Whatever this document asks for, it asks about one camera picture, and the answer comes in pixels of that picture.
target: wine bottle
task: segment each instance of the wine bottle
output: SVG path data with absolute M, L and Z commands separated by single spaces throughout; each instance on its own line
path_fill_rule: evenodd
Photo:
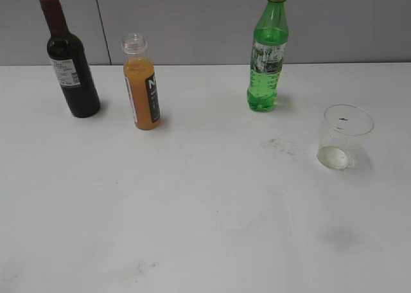
M 47 53 L 71 113 L 87 118 L 100 109 L 84 47 L 70 33 L 59 0 L 39 0 L 50 29 Z

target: wine bottle label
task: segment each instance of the wine bottle label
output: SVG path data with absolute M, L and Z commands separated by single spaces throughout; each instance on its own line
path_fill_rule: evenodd
M 50 61 L 60 85 L 64 87 L 81 86 L 73 60 L 53 60 L 51 58 Z
M 137 113 L 136 113 L 136 107 L 134 106 L 133 96 L 131 94 L 130 81 L 128 81 L 128 78 L 126 76 L 124 78 L 126 79 L 128 99 L 130 99 L 130 105 L 131 105 L 131 110 L 133 111 L 134 121 L 137 123 Z
M 157 84 L 155 82 L 154 74 L 150 78 L 146 79 L 146 88 L 152 123 L 154 123 L 160 118 L 159 97 L 157 95 Z
M 254 41 L 251 69 L 258 73 L 278 73 L 283 68 L 285 44 L 268 46 Z

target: plastic cup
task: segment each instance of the plastic cup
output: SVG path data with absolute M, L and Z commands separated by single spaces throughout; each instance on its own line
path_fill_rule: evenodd
M 374 120 L 354 105 L 332 105 L 324 111 L 317 158 L 324 166 L 343 170 L 355 166 L 356 152 L 374 128 Z

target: orange juice bottle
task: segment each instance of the orange juice bottle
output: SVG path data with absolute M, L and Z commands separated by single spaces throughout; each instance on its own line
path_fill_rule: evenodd
M 124 36 L 123 51 L 127 56 L 124 76 L 134 123 L 139 129 L 150 130 L 160 123 L 160 108 L 154 67 L 146 50 L 147 42 L 141 34 Z

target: green soda bottle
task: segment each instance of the green soda bottle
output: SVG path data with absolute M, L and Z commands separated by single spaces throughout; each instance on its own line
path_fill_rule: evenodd
M 258 112 L 271 111 L 274 108 L 288 40 L 284 10 L 286 0 L 267 1 L 267 7 L 254 29 L 250 86 L 247 91 L 250 109 Z

